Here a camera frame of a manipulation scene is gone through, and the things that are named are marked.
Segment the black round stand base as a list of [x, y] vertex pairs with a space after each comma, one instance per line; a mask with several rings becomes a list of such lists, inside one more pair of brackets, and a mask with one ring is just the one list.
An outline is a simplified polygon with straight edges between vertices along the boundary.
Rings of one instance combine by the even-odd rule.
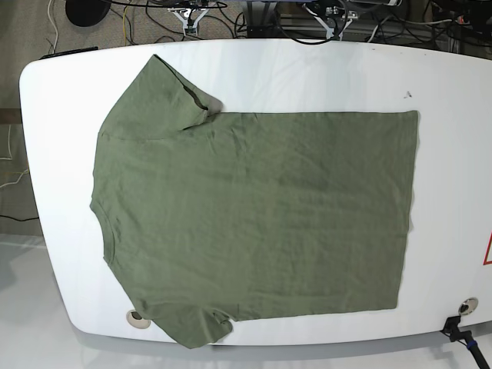
[[100, 0], [67, 0], [65, 14], [73, 25], [86, 28], [102, 21], [110, 7], [110, 3]]

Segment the olive green T-shirt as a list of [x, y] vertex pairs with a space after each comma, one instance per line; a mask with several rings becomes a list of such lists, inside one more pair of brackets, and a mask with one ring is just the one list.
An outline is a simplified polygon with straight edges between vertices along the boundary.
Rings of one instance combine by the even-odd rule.
[[188, 348], [235, 321], [393, 309], [418, 118], [223, 112], [152, 56], [98, 133], [90, 207], [105, 262]]

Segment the aluminium frame post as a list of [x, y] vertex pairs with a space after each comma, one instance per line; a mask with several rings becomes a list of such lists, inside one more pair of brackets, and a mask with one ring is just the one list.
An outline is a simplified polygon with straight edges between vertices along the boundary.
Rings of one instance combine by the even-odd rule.
[[241, 1], [248, 38], [271, 38], [276, 32], [278, 1]]

